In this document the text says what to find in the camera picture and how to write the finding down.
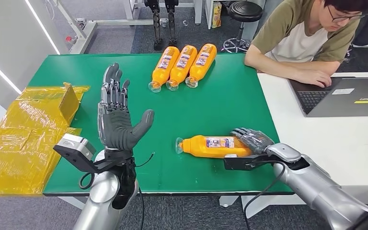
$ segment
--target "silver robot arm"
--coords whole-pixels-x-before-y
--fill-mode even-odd
[[[253,155],[225,157],[226,169],[252,170],[265,161],[276,161],[273,163],[275,175],[321,214],[332,229],[368,230],[368,206],[343,191],[311,158],[286,144],[274,144],[260,131],[238,128],[231,134],[251,148]]]
[[[333,181],[329,174],[311,158],[281,143],[267,147],[266,152],[281,156],[281,159],[288,163],[296,163],[295,156],[299,155],[308,163],[309,166],[297,170],[292,170],[287,166],[280,180],[287,184],[310,208],[321,214],[332,229],[359,228],[364,224],[362,221],[368,223],[368,206],[343,191],[341,186]],[[283,165],[275,163],[273,168],[275,175],[278,176]]]
[[[87,139],[70,134],[64,135],[54,146],[73,166],[86,172],[80,180],[80,188],[91,188],[75,230],[118,229],[127,206],[139,190],[133,147],[150,129],[154,111],[145,111],[141,121],[132,126],[127,106],[130,81],[120,84],[121,76],[117,63],[110,65],[103,75],[98,103],[98,134],[104,147],[98,154],[101,157],[97,156],[93,162],[93,146]],[[82,181],[88,175],[91,180],[84,186]]]

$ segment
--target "laptop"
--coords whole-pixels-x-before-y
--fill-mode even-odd
[[[326,88],[289,81],[307,117],[368,116],[368,78],[332,78]]]

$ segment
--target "chair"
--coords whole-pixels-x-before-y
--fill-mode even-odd
[[[249,48],[249,43],[242,39],[244,23],[251,23],[260,20],[263,14],[263,9],[259,5],[249,1],[236,1],[229,6],[228,15],[239,22],[238,36],[230,38],[223,43],[221,51],[229,53],[246,52]]]

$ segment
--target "black cable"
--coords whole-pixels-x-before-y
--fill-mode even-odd
[[[142,224],[140,230],[143,230],[143,223],[145,222],[145,201],[143,199],[142,190],[139,187],[140,198],[142,198]]]
[[[283,169],[281,170],[281,173],[271,182],[271,184],[269,184],[269,186],[267,186],[265,189],[263,189],[263,191],[261,191],[259,194],[257,194],[256,196],[254,196],[251,200],[249,200],[248,203],[246,203],[245,208],[243,209],[243,217],[245,218],[245,222],[246,222],[246,226],[247,229],[250,230],[249,228],[249,222],[248,219],[246,217],[246,209],[247,207],[253,202],[255,201],[258,197],[260,197],[261,195],[265,194],[271,187],[273,187],[273,185],[275,183],[277,183],[278,180],[280,180],[280,177],[284,174],[284,171],[286,170],[286,164],[284,164],[284,162],[282,161],[261,161],[261,163],[279,163],[283,166]]]
[[[86,186],[83,186],[82,181],[85,179],[85,177],[87,177],[90,174],[91,174],[90,182]],[[78,186],[80,186],[80,189],[84,189],[84,190],[88,189],[89,187],[91,187],[92,183],[94,182],[94,179],[95,179],[95,174],[93,172],[87,172],[86,174],[84,174],[84,176],[81,177],[80,181],[78,182]]]
[[[153,156],[154,156],[154,152],[151,153],[151,156],[149,157],[149,159],[146,162],[144,162],[143,164],[138,165],[136,167],[142,167],[143,165],[147,164],[147,162],[149,162]]]

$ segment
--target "plastic bottle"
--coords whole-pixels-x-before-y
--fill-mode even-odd
[[[196,157],[224,158],[228,154],[238,157],[249,156],[252,151],[235,137],[204,137],[194,136],[190,139],[177,138],[177,153],[190,153]]]
[[[194,46],[185,46],[180,53],[172,71],[170,72],[170,80],[167,81],[166,86],[169,90],[175,91],[178,85],[185,80],[187,74],[197,57],[197,50]]]
[[[170,71],[173,68],[179,54],[180,51],[176,47],[169,46],[165,49],[151,75],[149,89],[152,92],[160,92],[161,86],[169,79]]]
[[[203,79],[209,67],[217,56],[217,48],[213,44],[205,44],[199,51],[196,61],[190,68],[190,76],[185,83],[190,88],[198,86],[198,81]]]

